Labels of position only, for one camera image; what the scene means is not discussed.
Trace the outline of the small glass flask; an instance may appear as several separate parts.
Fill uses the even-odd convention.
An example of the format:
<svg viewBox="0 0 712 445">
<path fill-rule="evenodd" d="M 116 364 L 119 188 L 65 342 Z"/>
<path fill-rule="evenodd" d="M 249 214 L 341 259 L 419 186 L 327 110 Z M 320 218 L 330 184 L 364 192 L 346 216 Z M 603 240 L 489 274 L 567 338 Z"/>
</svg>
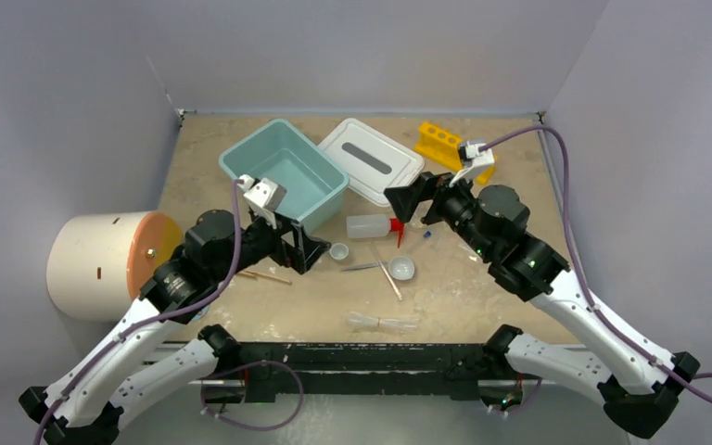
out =
<svg viewBox="0 0 712 445">
<path fill-rule="evenodd" d="M 424 231 L 426 229 L 426 224 L 423 222 L 425 215 L 424 211 L 418 210 L 415 212 L 411 220 L 406 223 L 406 228 L 414 231 Z"/>
</svg>

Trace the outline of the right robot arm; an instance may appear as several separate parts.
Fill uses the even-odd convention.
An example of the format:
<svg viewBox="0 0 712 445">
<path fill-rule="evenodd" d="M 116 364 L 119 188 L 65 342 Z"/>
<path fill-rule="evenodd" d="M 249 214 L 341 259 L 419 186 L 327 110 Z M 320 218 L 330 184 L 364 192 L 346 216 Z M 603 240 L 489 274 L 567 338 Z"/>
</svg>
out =
<svg viewBox="0 0 712 445">
<path fill-rule="evenodd" d="M 584 347 L 549 345 L 504 324 L 483 347 L 486 370 L 497 377 L 535 375 L 569 388 L 625 432 L 650 439 L 700 363 L 688 352 L 656 345 L 582 288 L 567 260 L 528 231 L 530 210 L 513 188 L 488 185 L 473 194 L 469 183 L 451 185 L 452 177 L 423 172 L 384 194 L 402 223 L 429 202 L 424 224 L 446 223 L 487 264 L 499 287 L 553 317 Z"/>
</svg>

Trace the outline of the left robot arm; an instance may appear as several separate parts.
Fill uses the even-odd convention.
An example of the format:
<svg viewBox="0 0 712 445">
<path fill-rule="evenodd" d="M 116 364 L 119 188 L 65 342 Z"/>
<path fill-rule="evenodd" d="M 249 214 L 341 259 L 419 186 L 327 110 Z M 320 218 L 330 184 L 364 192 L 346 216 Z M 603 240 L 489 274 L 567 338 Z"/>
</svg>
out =
<svg viewBox="0 0 712 445">
<path fill-rule="evenodd" d="M 233 277 L 270 258 L 304 274 L 331 245 L 282 215 L 270 224 L 209 210 L 141 287 L 114 328 L 71 371 L 19 397 L 38 425 L 36 444 L 111 444 L 155 403 L 200 377 L 226 379 L 245 369 L 241 346 L 221 325 L 204 327 L 171 357 L 142 368 L 143 359 L 208 307 Z"/>
</svg>

